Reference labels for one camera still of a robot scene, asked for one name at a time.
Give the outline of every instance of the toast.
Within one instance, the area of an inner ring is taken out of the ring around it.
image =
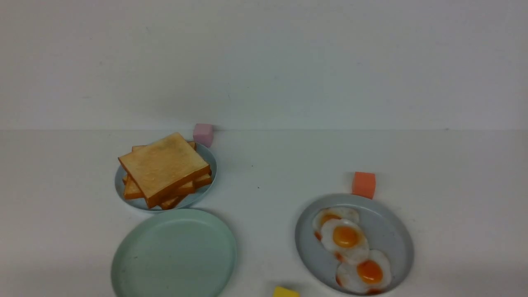
[[[145,195],[149,208],[182,185],[209,172],[210,166],[179,134],[171,134],[153,144],[118,158]]]
[[[132,151],[133,152],[137,151],[139,149],[142,149],[145,146],[146,145],[135,145],[132,147]],[[123,177],[123,183],[125,184],[125,192],[123,193],[123,196],[125,197],[125,199],[131,200],[131,199],[144,198],[145,196],[143,195],[143,192],[141,192],[141,190],[137,186],[136,182],[134,180],[131,180],[131,182],[129,183],[128,180],[129,180],[129,177],[126,174]],[[175,196],[188,195],[194,192],[196,192],[196,189],[194,187],[193,182],[188,182],[184,184],[183,186],[179,187],[178,189],[176,189],[174,193],[172,193],[172,195],[175,195]]]
[[[163,209],[163,210],[169,210],[169,209],[173,209],[175,208],[180,202],[182,202],[182,200],[187,197],[187,195],[185,196],[176,196],[172,199],[169,199],[165,202],[162,202],[159,204],[159,206]]]
[[[211,178],[211,176],[209,174],[204,174],[201,177],[199,177],[199,178],[197,178],[197,179],[195,179],[193,181],[194,187],[196,189],[201,188],[201,187],[203,187],[205,185],[211,184],[212,182],[213,182],[213,179]]]

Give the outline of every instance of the tabletop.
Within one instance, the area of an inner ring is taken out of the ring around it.
[[[121,240],[150,217],[114,188],[117,157],[174,131],[0,131],[0,295],[113,296]],[[180,131],[184,136],[191,131]],[[218,131],[218,180],[194,207],[225,221],[238,264],[221,297],[343,296],[304,268],[302,210],[376,173],[407,226],[409,277],[387,296],[526,296],[528,132]]]

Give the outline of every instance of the gray plate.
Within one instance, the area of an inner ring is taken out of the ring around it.
[[[185,199],[183,199],[182,202],[180,202],[174,209],[187,208],[197,203],[198,201],[200,201],[200,199],[202,199],[209,192],[209,189],[214,185],[214,182],[216,180],[216,159],[214,158],[213,153],[211,153],[211,151],[207,147],[205,147],[204,145],[198,142],[196,143],[196,152],[211,166],[211,172],[212,172],[211,178],[213,179],[213,182],[210,185],[206,185],[204,187],[197,189],[196,193],[187,195],[187,197],[185,197]],[[117,195],[119,195],[121,200],[123,200],[126,204],[134,208],[137,208],[137,209],[140,209],[140,210],[152,213],[152,214],[157,214],[157,213],[166,211],[166,210],[161,209],[161,207],[159,206],[156,206],[154,208],[148,208],[147,203],[145,202],[145,199],[143,198],[126,200],[125,197],[123,197],[125,185],[123,184],[123,180],[122,180],[126,174],[127,172],[123,169],[123,167],[119,166],[116,172],[116,176],[114,178]]]
[[[385,206],[360,196],[332,194],[324,196],[300,215],[295,227],[295,244],[299,256],[308,270],[327,286],[350,295],[335,281],[339,261],[315,238],[312,221],[323,208],[352,207],[360,214],[360,227],[369,240],[370,249],[384,252],[391,262],[392,282],[385,292],[397,287],[407,277],[414,259],[414,248],[409,232]]]

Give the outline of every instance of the egg white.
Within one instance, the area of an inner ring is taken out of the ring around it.
[[[322,209],[312,221],[312,226],[315,232],[321,232],[321,219],[326,215],[335,215],[341,219],[346,219],[356,224],[360,223],[360,214],[350,207],[329,207]]]
[[[391,265],[389,259],[385,254],[377,249],[372,249],[369,252],[369,260],[376,262],[383,272],[381,282],[377,284],[367,284],[363,282],[357,273],[357,265],[350,265],[342,263],[336,272],[336,278],[339,278],[341,286],[353,293],[365,294],[371,289],[380,290],[383,292],[392,281]]]
[[[336,245],[334,242],[334,230],[338,226],[346,226],[354,229],[361,236],[360,242],[351,248],[345,248]],[[322,226],[320,234],[321,243],[323,244],[324,248],[333,254],[336,252],[341,254],[343,261],[350,265],[359,264],[369,257],[369,242],[363,234],[361,228],[352,221],[346,219],[328,220]]]

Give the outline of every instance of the empty plate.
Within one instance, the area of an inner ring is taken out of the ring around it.
[[[235,238],[214,215],[179,209],[139,224],[119,245],[111,280],[117,297],[215,297],[237,259]]]

